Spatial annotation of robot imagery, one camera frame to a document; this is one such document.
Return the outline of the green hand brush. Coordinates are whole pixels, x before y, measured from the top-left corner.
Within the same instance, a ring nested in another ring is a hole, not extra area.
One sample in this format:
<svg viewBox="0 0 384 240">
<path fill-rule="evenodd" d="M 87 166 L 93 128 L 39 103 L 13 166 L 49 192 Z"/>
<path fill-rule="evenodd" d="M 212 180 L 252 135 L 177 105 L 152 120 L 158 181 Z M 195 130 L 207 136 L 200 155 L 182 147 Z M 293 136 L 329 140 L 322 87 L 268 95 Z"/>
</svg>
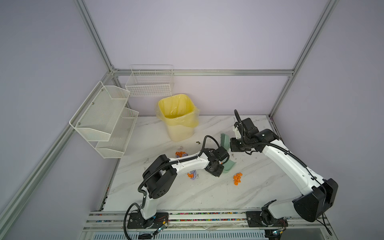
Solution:
<svg viewBox="0 0 384 240">
<path fill-rule="evenodd" d="M 227 134 L 221 133 L 221 147 L 226 151 L 230 150 L 230 137 Z"/>
</svg>

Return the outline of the green plastic dustpan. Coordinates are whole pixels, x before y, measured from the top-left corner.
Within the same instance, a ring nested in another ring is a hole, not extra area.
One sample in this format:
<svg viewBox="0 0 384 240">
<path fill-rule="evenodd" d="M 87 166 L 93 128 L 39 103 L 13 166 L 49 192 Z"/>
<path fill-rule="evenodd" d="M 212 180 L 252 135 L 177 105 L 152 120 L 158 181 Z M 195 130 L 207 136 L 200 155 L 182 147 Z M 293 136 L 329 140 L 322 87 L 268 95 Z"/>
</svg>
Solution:
<svg viewBox="0 0 384 240">
<path fill-rule="evenodd" d="M 227 162 L 223 163 L 222 165 L 224 166 L 223 173 L 228 173 L 234 166 L 236 162 L 232 160 L 228 160 Z"/>
</svg>

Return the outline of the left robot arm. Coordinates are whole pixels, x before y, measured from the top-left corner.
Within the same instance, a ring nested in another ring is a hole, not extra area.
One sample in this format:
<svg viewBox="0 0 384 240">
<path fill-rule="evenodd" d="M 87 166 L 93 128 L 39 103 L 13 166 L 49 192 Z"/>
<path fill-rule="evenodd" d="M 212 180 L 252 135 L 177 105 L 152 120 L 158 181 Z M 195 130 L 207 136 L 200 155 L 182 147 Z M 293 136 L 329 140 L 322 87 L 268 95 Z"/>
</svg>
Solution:
<svg viewBox="0 0 384 240">
<path fill-rule="evenodd" d="M 159 156 L 143 173 L 143 181 L 138 192 L 143 194 L 142 204 L 130 213 L 127 223 L 128 229 L 147 229 L 158 219 L 164 220 L 167 213 L 157 213 L 159 199 L 171 188 L 177 176 L 194 170 L 205 170 L 214 177 L 220 177 L 224 171 L 224 164 L 229 160 L 229 153 L 224 147 L 217 149 L 204 148 L 198 153 L 181 157 L 168 158 Z"/>
</svg>

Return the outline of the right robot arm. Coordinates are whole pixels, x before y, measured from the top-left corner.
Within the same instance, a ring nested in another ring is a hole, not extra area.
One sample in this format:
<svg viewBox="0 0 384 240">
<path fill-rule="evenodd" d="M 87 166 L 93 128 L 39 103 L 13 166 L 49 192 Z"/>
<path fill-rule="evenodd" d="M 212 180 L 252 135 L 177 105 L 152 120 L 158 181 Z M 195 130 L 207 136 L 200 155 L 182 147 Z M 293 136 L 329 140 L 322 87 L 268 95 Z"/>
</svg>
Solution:
<svg viewBox="0 0 384 240">
<path fill-rule="evenodd" d="M 339 187 L 337 182 L 315 173 L 272 130 L 260 131 L 251 119 L 242 120 L 239 116 L 236 116 L 233 130 L 236 136 L 230 140 L 232 152 L 264 154 L 286 173 L 301 193 L 296 198 L 265 204 L 261 211 L 263 225 L 272 226 L 286 217 L 300 217 L 313 223 L 333 206 Z"/>
</svg>

